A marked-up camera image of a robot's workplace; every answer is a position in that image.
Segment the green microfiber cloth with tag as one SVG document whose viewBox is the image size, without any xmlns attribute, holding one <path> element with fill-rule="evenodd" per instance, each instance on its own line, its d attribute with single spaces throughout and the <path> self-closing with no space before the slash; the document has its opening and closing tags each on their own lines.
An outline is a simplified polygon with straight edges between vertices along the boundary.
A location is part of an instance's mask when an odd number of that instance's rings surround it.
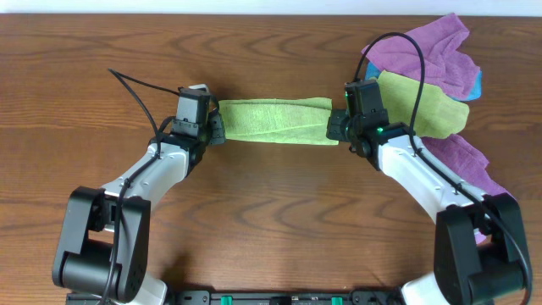
<svg viewBox="0 0 542 305">
<path fill-rule="evenodd" d="M 225 136 L 235 141 L 335 146 L 326 136 L 331 110 L 327 97 L 220 102 Z"/>
</svg>

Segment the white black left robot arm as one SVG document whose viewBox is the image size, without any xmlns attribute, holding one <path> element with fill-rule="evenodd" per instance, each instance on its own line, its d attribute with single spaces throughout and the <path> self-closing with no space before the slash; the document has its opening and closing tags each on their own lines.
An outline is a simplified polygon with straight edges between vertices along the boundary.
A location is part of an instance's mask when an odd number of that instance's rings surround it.
<svg viewBox="0 0 542 305">
<path fill-rule="evenodd" d="M 191 122 L 170 117 L 146 153 L 100 188 L 69 196 L 52 280 L 88 304 L 164 304 L 168 286 L 147 273 L 152 210 L 202 160 L 207 146 L 225 141 L 217 110 Z"/>
</svg>

